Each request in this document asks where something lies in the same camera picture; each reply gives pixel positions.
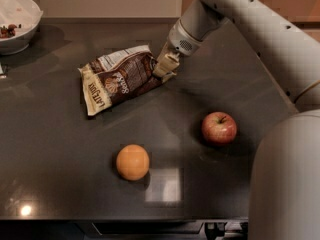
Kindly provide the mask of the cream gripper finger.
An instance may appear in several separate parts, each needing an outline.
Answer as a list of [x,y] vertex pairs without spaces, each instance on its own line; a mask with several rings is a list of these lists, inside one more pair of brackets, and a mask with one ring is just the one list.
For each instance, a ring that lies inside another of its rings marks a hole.
[[157,58],[157,64],[154,67],[153,75],[159,78],[164,77],[179,66],[179,55],[177,53],[164,53]]
[[160,69],[170,69],[174,64],[174,57],[172,56],[168,43],[164,44],[159,56],[157,57],[157,61],[157,66]]

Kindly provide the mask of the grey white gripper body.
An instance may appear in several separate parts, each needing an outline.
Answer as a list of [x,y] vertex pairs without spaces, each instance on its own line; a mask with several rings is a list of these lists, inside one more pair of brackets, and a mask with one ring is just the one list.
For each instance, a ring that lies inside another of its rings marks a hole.
[[184,56],[193,55],[209,34],[226,18],[201,0],[194,0],[168,34],[169,49]]

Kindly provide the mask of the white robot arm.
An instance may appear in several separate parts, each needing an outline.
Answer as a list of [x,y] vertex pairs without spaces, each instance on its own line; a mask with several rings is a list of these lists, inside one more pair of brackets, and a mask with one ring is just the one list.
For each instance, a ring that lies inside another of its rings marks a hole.
[[169,32],[155,76],[230,20],[297,114],[261,140],[252,167],[248,240],[320,240],[320,43],[259,0],[195,0]]

